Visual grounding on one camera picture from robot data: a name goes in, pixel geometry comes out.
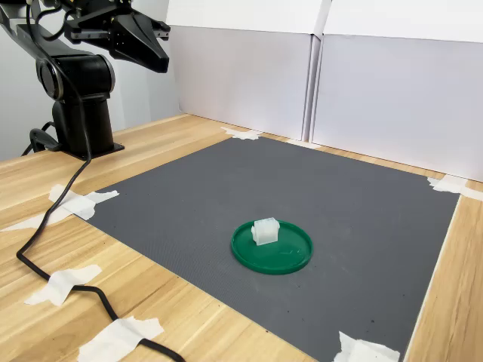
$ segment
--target gray wall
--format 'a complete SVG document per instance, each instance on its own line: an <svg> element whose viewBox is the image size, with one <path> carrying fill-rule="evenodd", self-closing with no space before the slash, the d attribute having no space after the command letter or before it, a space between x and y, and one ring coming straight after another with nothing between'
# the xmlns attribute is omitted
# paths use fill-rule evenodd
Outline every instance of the gray wall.
<svg viewBox="0 0 483 362"><path fill-rule="evenodd" d="M134 0L133 8L165 20L168 0ZM47 16L42 25L55 31L62 14ZM162 47L169 54L169 42ZM173 64L157 74L136 64L114 60L107 51L87 44L75 46L109 58L116 86L108 101L113 130L121 130L179 114ZM0 161L19 156L29 143L29 131L51 121L54 101L45 94L35 74L35 60L0 29Z"/></svg>

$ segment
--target power cord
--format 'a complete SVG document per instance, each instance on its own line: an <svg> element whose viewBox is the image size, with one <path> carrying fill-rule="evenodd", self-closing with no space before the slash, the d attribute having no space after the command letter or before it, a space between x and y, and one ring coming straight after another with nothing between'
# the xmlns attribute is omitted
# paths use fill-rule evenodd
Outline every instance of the power cord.
<svg viewBox="0 0 483 362"><path fill-rule="evenodd" d="M42 130L48 130L48 128L50 126L55 127L55 124L53 122L47 122L46 124L44 124L44 127L42 127ZM22 155L20 155L20 157L27 156L30 151L32 151L32 144L31 143L27 146L25 151L22 152Z"/></svg>
<svg viewBox="0 0 483 362"><path fill-rule="evenodd" d="M84 112L84 106L82 104L82 98L81 95L79 94L77 88L75 85L72 83L71 79L65 74L65 72L58 66L58 64L55 62L55 60L44 50L44 48L38 43L32 29L32 24L30 23L30 10L31 10L31 2L27 3L27 8L26 8L26 21L27 21L27 28L29 30L29 35L30 38L32 39L32 42L34 45L44 54L44 56L47 58L47 60L52 64L52 66L63 76L65 80L69 83L71 88L73 89L75 93L75 97L77 98L78 104L79 104L79 111L80 111L80 116L81 116L81 126L82 126L82 133L84 135L85 139L85 145L87 149L87 159L85 163L77 170L77 172L74 173L74 176L70 179L70 181L67 183L66 188L63 190L62 194L59 196L59 198L54 202L54 204L49 207L49 209L45 212L44 218L42 219L42 222L40 223L40 226L38 227L37 230L35 230L34 234L32 237L26 242L23 247L17 251L17 258L23 262L25 265L27 265L29 268L31 268L37 275L39 275L41 278L44 278L46 281L50 279L50 275L43 271L41 268L39 268L37 265L35 265L33 262L31 262L25 255L23 255L29 247L32 246L32 244L38 239L40 234L44 231L45 226L47 225L47 221L49 216L54 212L54 210L59 206L59 204L62 202L64 197L66 196L67 192L70 190L72 184L75 182L75 179L77 179L78 175L81 174L81 172L91 163L92 160L92 151L91 151L91 144L89 143L89 137L87 133L87 128L85 126L85 112ZM107 313L111 317L113 321L118 319L118 315L114 312L114 309L110 305L109 301L107 300L106 294L98 288L98 287L91 287L88 285L75 285L72 290L75 291L82 291L82 292L92 292L96 293L101 302L104 305L104 308L106 309ZM176 362L185 362L184 358L181 357L178 353L175 351L170 350L167 347L164 347L163 345L160 345L156 342L150 341L148 339L141 339L139 342L140 345L144 345L148 348L151 348L155 351L158 351L172 360Z"/></svg>

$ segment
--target white cardboard panel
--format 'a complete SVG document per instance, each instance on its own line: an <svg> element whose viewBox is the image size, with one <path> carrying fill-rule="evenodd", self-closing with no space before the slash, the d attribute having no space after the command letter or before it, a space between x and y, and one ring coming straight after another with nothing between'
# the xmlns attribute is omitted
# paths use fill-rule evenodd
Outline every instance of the white cardboard panel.
<svg viewBox="0 0 483 362"><path fill-rule="evenodd" d="M326 35L313 142L483 181L483 44Z"/></svg>
<svg viewBox="0 0 483 362"><path fill-rule="evenodd" d="M170 0L169 25L321 35L331 0Z"/></svg>
<svg viewBox="0 0 483 362"><path fill-rule="evenodd" d="M300 140L311 37L173 26L183 112Z"/></svg>
<svg viewBox="0 0 483 362"><path fill-rule="evenodd" d="M324 34L483 42L483 1L334 0Z"/></svg>

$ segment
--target black cable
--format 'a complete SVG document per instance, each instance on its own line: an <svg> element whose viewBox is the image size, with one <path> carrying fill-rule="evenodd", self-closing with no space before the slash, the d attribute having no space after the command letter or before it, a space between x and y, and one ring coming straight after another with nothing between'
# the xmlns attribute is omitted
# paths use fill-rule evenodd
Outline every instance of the black cable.
<svg viewBox="0 0 483 362"><path fill-rule="evenodd" d="M42 127L42 130L48 130L48 128L52 126L52 127L55 127L54 123L53 122L47 122L46 124L44 124L44 127ZM27 156L29 154L29 152L32 151L32 144L30 143L27 148L25 149L25 151L23 151L22 156Z"/></svg>
<svg viewBox="0 0 483 362"><path fill-rule="evenodd" d="M20 250L17 251L17 258L21 262L23 262L25 265L27 265L29 268L31 268L37 275L39 275L40 277L42 277L46 281L48 281L51 276L48 273L46 273L45 271L43 271L42 269L40 269L33 262L31 262L26 256L23 255L23 253L25 253L29 249L29 247L32 246L32 244L35 242L35 240L38 239L38 237L40 236L40 234L42 233L42 231L45 229L45 226L47 225L47 221L48 221L49 216L59 206L60 202L62 202L63 198L66 196L67 192L70 190L72 184L75 182L75 179L77 179L78 175L80 175L81 172L91 163L91 160L92 160L92 151L91 151L91 144L89 143L89 137L88 137L88 133L87 133L87 127L85 126L85 112L84 112L84 106L82 104L81 95L77 91L77 88L72 83L72 81L70 80L70 78L66 76L66 74L64 73L64 71L58 66L58 64L55 62L55 60L37 42L37 40L36 40L36 38L34 36L33 30L32 30L32 24L30 23L30 8L31 8L30 5L27 5L27 8L26 8L26 20L27 20L27 28L29 30L30 38L32 39L32 42L34 43L34 45L45 55L45 57L47 58L47 60L49 60L49 62L52 64L52 66L67 80L67 82L69 83L69 85L74 90L75 96L76 96L76 98L78 100L78 104L79 104L79 111L81 113L80 114L80 116L81 116L81 126L82 126L82 132L84 134L85 145L86 145L86 149L87 149L87 159L86 159L85 163L77 170L77 172L74 173L74 176L72 176L72 178L70 179L70 181L67 183L67 186L63 190L62 194L54 202L54 204L51 207L49 207L49 209L47 210L47 212L44 215L44 218L42 219L42 221L40 223L40 226L38 227L37 230L35 230L35 232L32 235L32 237L26 242L25 245L23 245L23 247L20 248ZM109 300L107 300L106 294L104 294L104 292L100 288L98 288L98 287L92 287L92 286L88 286L88 285L75 285L72 288L72 290L96 293L99 296L101 302L104 305L104 308L106 309L106 311L109 314L109 316L111 317L111 319L113 321L115 321L116 319L118 319L118 315L114 312L114 309L110 305ZM153 349L155 351L158 351L158 352L160 352L162 354L165 354L166 356L168 356L172 360L175 360L176 362L185 362L184 358L181 357L178 353L176 353L175 351L172 351L169 348L164 347L163 345L160 345L160 344L158 344L156 342L150 341L148 339L141 339L141 341L139 342L139 344L140 345L145 345L148 348L151 348L151 349Z"/></svg>
<svg viewBox="0 0 483 362"><path fill-rule="evenodd" d="M42 11L37 19L35 20L35 24L38 25L38 22L40 21L41 18L43 18L45 15L48 15L48 14L52 14L52 13L57 13L62 7L59 5L57 8L55 8L53 11L51 12L47 12L47 10L45 11ZM66 13L64 14L63 16L63 22L62 22L62 26L60 27L59 31L57 31L55 34L53 35L43 35L41 34L42 38L46 41L54 41L54 40L57 40L58 38L61 37L61 35L63 34L65 28L66 28L66 21L67 21L67 18L71 15L73 15L75 13L75 9L71 9L71 10L68 10L66 11Z"/></svg>

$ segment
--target green lid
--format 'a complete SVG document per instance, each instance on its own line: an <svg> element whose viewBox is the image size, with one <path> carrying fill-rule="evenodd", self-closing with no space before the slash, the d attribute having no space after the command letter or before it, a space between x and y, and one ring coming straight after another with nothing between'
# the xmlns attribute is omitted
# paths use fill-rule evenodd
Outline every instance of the green lid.
<svg viewBox="0 0 483 362"><path fill-rule="evenodd" d="M264 274L289 274L309 263L313 246L310 237L298 226L278 221L278 241L260 245L251 234L254 221L237 228L232 236L232 251L244 266Z"/></svg>

